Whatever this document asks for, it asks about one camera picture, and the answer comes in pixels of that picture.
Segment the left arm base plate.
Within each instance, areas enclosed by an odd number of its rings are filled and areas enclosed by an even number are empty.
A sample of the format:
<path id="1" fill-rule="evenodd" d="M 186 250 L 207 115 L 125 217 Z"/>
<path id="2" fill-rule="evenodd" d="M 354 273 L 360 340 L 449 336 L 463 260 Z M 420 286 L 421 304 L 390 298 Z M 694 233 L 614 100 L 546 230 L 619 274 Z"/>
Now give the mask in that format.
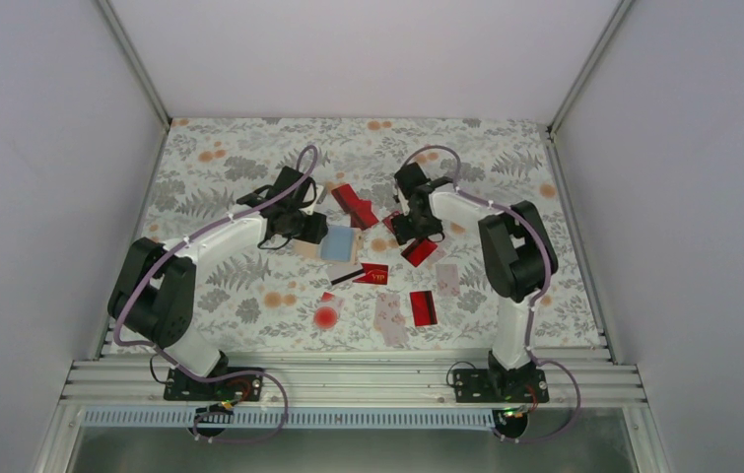
<path id="1" fill-rule="evenodd" d="M 227 371 L 245 374 L 209 383 L 197 381 L 180 370 L 169 370 L 163 398 L 166 401 L 194 402 L 260 400 L 264 369 L 231 367 Z"/>

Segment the beige leather card holder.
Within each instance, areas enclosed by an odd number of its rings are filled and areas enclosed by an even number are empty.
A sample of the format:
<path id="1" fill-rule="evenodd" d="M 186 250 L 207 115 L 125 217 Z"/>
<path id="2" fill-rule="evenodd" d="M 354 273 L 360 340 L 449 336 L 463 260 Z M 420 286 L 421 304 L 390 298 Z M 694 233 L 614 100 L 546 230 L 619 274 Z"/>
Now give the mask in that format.
<path id="1" fill-rule="evenodd" d="M 320 244 L 296 240 L 294 251 L 303 258 L 354 264 L 357 262 L 357 254 L 362 246 L 362 241 L 363 237 L 360 229 L 329 226 L 328 233 Z"/>

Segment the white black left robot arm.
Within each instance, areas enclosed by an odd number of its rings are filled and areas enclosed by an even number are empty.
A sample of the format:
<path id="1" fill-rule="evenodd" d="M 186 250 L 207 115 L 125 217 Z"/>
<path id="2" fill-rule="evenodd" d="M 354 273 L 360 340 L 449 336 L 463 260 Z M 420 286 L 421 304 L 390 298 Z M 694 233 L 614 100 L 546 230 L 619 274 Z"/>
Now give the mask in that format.
<path id="1" fill-rule="evenodd" d="M 107 303 L 114 343 L 149 347 L 184 371 L 199 396 L 220 396 L 228 385 L 226 356 L 194 325 L 197 285 L 225 259 L 273 237 L 321 242 L 327 224 L 313 209 L 319 191 L 309 171 L 285 167 L 273 184 L 239 198 L 230 213 L 190 235 L 135 240 Z"/>

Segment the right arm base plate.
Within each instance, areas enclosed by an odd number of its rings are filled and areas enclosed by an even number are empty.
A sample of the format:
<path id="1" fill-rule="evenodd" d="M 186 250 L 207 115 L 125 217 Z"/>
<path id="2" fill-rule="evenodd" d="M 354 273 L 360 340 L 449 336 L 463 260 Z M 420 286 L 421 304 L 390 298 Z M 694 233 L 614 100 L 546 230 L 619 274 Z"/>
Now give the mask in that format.
<path id="1" fill-rule="evenodd" d="M 455 369 L 451 384 L 456 401 L 463 404 L 550 402 L 542 370 L 508 375 L 487 369 Z"/>

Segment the red magnetic stripe card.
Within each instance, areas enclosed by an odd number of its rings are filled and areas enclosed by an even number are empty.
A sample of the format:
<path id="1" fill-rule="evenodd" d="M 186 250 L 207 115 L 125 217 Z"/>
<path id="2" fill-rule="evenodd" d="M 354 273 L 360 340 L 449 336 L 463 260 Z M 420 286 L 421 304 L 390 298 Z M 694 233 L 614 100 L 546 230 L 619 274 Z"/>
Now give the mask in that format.
<path id="1" fill-rule="evenodd" d="M 416 238 L 401 251 L 401 256 L 413 267 L 421 266 L 439 245 L 428 238 Z"/>

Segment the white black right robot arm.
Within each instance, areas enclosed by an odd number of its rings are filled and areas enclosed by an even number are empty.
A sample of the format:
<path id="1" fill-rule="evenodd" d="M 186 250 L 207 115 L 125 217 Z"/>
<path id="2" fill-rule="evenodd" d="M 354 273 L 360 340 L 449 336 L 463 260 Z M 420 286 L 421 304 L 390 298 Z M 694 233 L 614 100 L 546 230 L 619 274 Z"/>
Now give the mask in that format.
<path id="1" fill-rule="evenodd" d="M 487 280 L 500 297 L 487 385 L 498 400 L 512 400 L 536 375 L 534 306 L 558 269 L 539 211 L 528 201 L 507 207 L 482 199 L 448 176 L 431 180 L 416 163 L 402 167 L 394 181 L 402 212 L 391 225 L 399 244 L 441 235 L 444 221 L 478 233 Z"/>

